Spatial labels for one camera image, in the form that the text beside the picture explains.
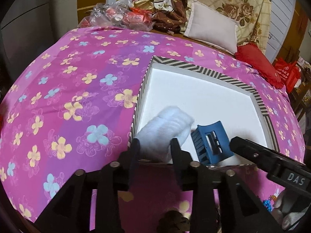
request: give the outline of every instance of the red pillow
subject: red pillow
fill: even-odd
[[[257,45],[248,43],[244,46],[238,46],[238,51],[235,53],[235,58],[250,64],[259,72],[261,77],[263,77],[276,89],[281,89],[284,86],[281,77],[276,72],[275,68],[271,65],[269,60],[257,47]]]

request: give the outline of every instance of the blue flower print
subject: blue flower print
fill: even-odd
[[[46,192],[49,192],[51,198],[53,198],[56,195],[56,192],[59,190],[59,184],[54,182],[54,176],[51,173],[48,174],[46,180],[47,182],[43,183],[43,188]]]
[[[24,99],[26,99],[26,95],[22,95],[21,97],[18,98],[18,101],[21,103]]]
[[[275,108],[273,108],[273,112],[274,112],[277,116],[279,116],[279,114],[277,113],[277,111],[276,111]]]
[[[48,77],[42,77],[38,84],[39,85],[45,84],[47,81],[48,81]]]
[[[113,76],[112,74],[107,74],[105,78],[101,79],[101,83],[106,83],[106,85],[111,86],[115,80],[118,78],[116,76]]]
[[[81,42],[79,43],[79,46],[86,46],[88,43],[89,43],[88,41],[86,41],[86,42],[81,41]]]
[[[14,169],[15,169],[15,163],[9,162],[9,166],[7,168],[7,175],[13,176],[14,175],[14,173],[13,173]]]
[[[57,92],[59,91],[59,89],[51,89],[48,94],[46,96],[44,96],[44,99],[47,99],[49,97],[54,96]]]
[[[194,62],[194,59],[192,57],[184,56],[184,58],[188,62]]]
[[[144,46],[143,52],[151,52],[151,53],[153,53],[153,52],[155,52],[154,49],[155,49],[154,46]]]
[[[98,127],[91,125],[86,131],[91,132],[91,134],[86,137],[90,143],[95,143],[96,141],[102,145],[107,145],[109,143],[108,138],[104,136],[108,132],[108,128],[105,125],[100,124]]]
[[[32,75],[32,71],[29,71],[29,72],[25,75],[26,79],[28,79],[31,75]]]
[[[104,54],[105,51],[104,50],[99,50],[99,51],[95,51],[93,52],[93,54],[97,55],[97,54]]]

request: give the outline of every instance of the rose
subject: rose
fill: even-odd
[[[222,14],[237,21],[240,19],[239,7],[235,4],[226,3],[226,5],[223,7]]]
[[[243,3],[240,5],[240,10],[241,13],[243,14],[243,16],[248,17],[251,15],[252,11],[253,11],[253,6],[250,6],[249,3]]]

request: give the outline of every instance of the brown patterned fabric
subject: brown patterned fabric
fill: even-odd
[[[154,28],[167,32],[180,31],[180,25],[187,22],[187,0],[155,0],[154,6],[157,12],[153,15]]]

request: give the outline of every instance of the pink floral bedsheet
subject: pink floral bedsheet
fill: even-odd
[[[35,221],[75,170],[98,170],[127,149],[136,96],[153,55],[213,69],[256,88],[280,152],[303,160],[304,141],[285,90],[276,90],[248,64],[156,33],[74,29],[27,67],[1,104],[0,179],[24,217]],[[257,168],[243,171],[261,199],[282,189]],[[170,208],[189,216],[191,200],[171,169],[141,166],[130,191],[119,194],[122,226],[127,233],[155,232]]]

